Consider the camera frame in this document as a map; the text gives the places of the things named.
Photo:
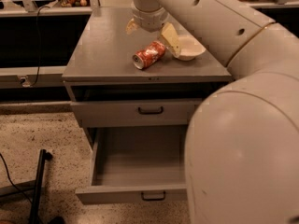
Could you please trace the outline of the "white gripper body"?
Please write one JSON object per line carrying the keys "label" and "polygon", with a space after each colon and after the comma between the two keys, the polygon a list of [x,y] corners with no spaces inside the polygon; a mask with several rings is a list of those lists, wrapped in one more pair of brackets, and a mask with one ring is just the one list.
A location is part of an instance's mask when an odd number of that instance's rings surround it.
{"label": "white gripper body", "polygon": [[135,28],[142,28],[148,32],[161,30],[169,17],[168,12],[163,7],[154,11],[142,11],[135,4],[132,4],[131,8],[133,17],[130,23]]}

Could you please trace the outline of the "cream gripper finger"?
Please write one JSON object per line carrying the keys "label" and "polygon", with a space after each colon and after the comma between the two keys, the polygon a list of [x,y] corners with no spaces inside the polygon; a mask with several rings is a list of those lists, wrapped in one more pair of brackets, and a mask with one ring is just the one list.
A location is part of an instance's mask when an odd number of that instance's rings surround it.
{"label": "cream gripper finger", "polygon": [[181,53],[181,47],[178,39],[178,33],[171,22],[167,22],[160,30],[159,40],[165,45],[174,57]]}
{"label": "cream gripper finger", "polygon": [[130,35],[139,28],[134,19],[130,19],[126,25],[126,34]]}

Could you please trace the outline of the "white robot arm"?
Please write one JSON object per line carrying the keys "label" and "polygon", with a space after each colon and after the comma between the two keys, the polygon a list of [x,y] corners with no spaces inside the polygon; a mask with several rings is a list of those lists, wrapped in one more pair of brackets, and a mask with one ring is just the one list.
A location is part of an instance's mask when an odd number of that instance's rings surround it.
{"label": "white robot arm", "polygon": [[185,175],[192,224],[298,224],[298,39],[238,0],[133,0],[162,7],[234,80],[192,116]]}

